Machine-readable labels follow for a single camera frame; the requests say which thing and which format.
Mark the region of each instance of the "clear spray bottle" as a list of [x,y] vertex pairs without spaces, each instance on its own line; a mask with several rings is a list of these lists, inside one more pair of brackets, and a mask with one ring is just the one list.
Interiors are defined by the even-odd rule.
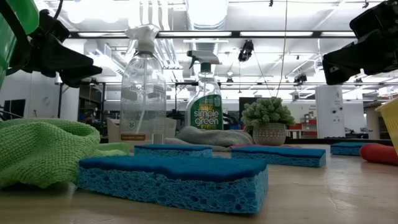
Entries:
[[128,29],[136,53],[126,67],[121,88],[120,137],[138,144],[163,144],[166,121],[166,82],[154,56],[159,28],[153,25]]

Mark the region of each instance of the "desk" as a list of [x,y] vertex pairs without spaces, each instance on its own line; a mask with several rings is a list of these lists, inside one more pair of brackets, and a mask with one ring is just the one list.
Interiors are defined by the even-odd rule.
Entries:
[[0,192],[0,223],[397,224],[398,167],[329,152],[322,168],[270,165],[267,198],[253,216],[133,202],[76,190],[72,184],[9,190]]

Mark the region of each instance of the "sponge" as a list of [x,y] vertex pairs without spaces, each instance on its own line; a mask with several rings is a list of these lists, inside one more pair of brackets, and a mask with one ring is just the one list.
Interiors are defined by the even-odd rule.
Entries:
[[178,145],[145,145],[134,146],[135,156],[198,156],[211,157],[211,147],[208,146],[178,146]]
[[80,161],[83,189],[170,207],[257,213],[266,197],[264,159],[116,156]]
[[359,156],[359,150],[366,142],[339,142],[330,146],[330,154]]
[[321,167],[326,164],[324,149],[248,146],[231,150],[232,158],[265,159],[268,164]]

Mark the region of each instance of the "gray cloth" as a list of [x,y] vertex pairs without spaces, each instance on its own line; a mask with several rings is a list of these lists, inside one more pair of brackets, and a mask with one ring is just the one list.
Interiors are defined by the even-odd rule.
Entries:
[[[193,126],[186,126],[178,134],[177,139],[190,144],[211,146],[214,151],[228,151],[229,146],[253,144],[252,137],[240,130],[202,131]],[[166,144],[178,144],[177,140],[166,139]]]
[[182,145],[182,146],[209,146],[214,152],[229,152],[229,148],[223,146],[210,146],[205,144],[192,144],[180,139],[166,138],[165,144]]

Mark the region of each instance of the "spray bottle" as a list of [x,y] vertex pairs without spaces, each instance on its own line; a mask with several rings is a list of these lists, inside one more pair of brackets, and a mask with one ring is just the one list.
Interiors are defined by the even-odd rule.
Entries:
[[187,55],[192,58],[190,68],[195,61],[200,62],[199,87],[196,95],[189,101],[185,116],[186,124],[199,129],[222,130],[223,108],[221,90],[211,65],[220,64],[218,57],[210,51],[189,50]]
[[128,29],[136,41],[136,53],[126,67],[121,87],[120,136],[122,141],[163,144],[166,121],[166,82],[154,40],[153,25]]

